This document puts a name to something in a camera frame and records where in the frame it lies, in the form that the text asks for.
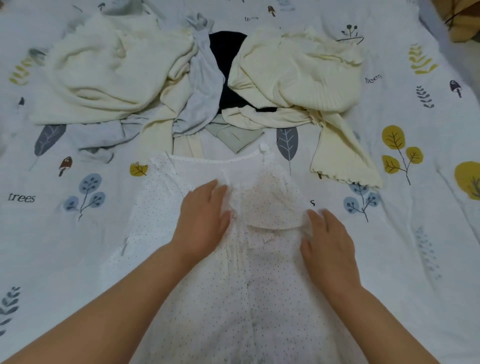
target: bed sheet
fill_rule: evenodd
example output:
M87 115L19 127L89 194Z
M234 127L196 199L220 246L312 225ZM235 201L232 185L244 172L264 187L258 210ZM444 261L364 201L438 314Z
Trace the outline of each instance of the bed sheet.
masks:
M480 107L419 23L415 1L150 1L167 18L200 11L216 21L213 31L311 24L364 46L361 101L345 118L383 171L383 189L310 173L321 132L314 125L266 130L241 154L267 141L312 208L328 208L345 224L363 284L442 363L478 363ZM8 34L0 39L8 50L0 60L0 133L9 144L0 159L0 361L104 291L103 264L125 247L148 173L135 160L138 138L104 164L73 148L68 127L25 121L29 86L39 82L28 48L49 47L78 13L113 2L18 0L0 12ZM205 158L234 156L200 135Z

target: pile of clothes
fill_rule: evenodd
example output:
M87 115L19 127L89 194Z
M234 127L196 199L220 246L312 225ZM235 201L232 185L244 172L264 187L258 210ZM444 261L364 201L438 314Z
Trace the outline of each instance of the pile of clothes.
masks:
M358 45L311 27L288 33L259 28L249 36L211 33L213 21L189 14L162 26L149 1L80 19L50 49L31 49L44 82L29 119L69 124L75 145L109 162L111 147L140 135L140 161L175 144L203 157L205 128L238 153L264 128L322 127L310 170L382 186L374 163L341 113L360 97Z

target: person's right arm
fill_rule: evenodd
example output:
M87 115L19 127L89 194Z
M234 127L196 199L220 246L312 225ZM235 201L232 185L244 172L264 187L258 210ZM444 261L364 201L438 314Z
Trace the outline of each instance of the person's right arm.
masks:
M387 308L360 283L353 241L328 210L309 210L313 239L300 251L315 286L324 294L370 364L439 364Z

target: white dress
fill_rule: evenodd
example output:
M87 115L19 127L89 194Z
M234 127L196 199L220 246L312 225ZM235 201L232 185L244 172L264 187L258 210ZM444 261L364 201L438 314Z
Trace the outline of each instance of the white dress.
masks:
M231 187L224 206L233 211L230 227L217 249L167 298L132 362L364 360L309 281L299 251L309 204L265 146L228 161L166 154L154 160L126 244L105 267L105 284L167 244L183 197L214 178Z

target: sage green garment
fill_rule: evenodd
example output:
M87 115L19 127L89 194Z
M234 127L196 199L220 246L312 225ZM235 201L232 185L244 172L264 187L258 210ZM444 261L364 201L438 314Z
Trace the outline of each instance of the sage green garment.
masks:
M240 152L264 133L263 129L246 130L227 124L221 114L215 116L205 129L224 142L234 153Z

